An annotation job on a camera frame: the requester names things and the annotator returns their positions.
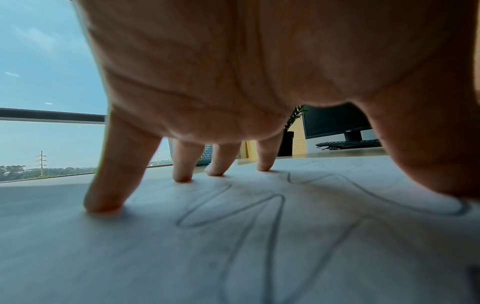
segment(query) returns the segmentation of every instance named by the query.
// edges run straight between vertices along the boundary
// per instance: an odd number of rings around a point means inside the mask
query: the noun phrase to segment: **yellow wall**
[[[304,133],[304,125],[302,119],[297,119],[293,125],[290,127],[289,131],[294,131],[295,134],[293,135],[293,155],[302,155],[307,153],[307,143],[305,142],[305,133]],[[248,158],[257,160],[257,146],[255,141],[247,141],[246,146],[248,149]]]

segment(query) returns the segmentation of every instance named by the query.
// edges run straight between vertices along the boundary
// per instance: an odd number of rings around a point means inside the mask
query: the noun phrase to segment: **cloud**
[[[20,77],[19,74],[10,73],[10,72],[5,72],[5,74],[7,74],[7,75],[9,75],[9,76],[13,76],[13,77]]]
[[[61,35],[59,33],[47,34],[37,28],[24,30],[17,26],[12,27],[12,33],[26,45],[49,56],[55,56],[60,52],[87,56],[91,54],[83,36]]]

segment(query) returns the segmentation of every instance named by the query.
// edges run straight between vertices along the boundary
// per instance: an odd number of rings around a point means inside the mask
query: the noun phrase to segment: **computer monitor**
[[[345,141],[362,140],[360,131],[372,128],[365,114],[351,103],[329,108],[305,106],[305,110],[306,139],[343,133]]]

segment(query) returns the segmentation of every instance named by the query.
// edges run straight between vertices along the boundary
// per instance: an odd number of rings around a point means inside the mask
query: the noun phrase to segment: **sky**
[[[0,0],[0,108],[107,113],[107,96],[73,4]],[[96,167],[104,125],[0,121],[0,166]],[[170,157],[166,140],[160,158]]]

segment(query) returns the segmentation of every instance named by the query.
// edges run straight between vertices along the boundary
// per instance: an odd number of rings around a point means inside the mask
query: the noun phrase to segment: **black keyboard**
[[[340,149],[355,149],[355,148],[374,148],[381,147],[382,144],[378,139],[370,140],[353,140],[353,141],[327,141],[324,143],[316,144],[318,148],[322,150],[340,150]]]

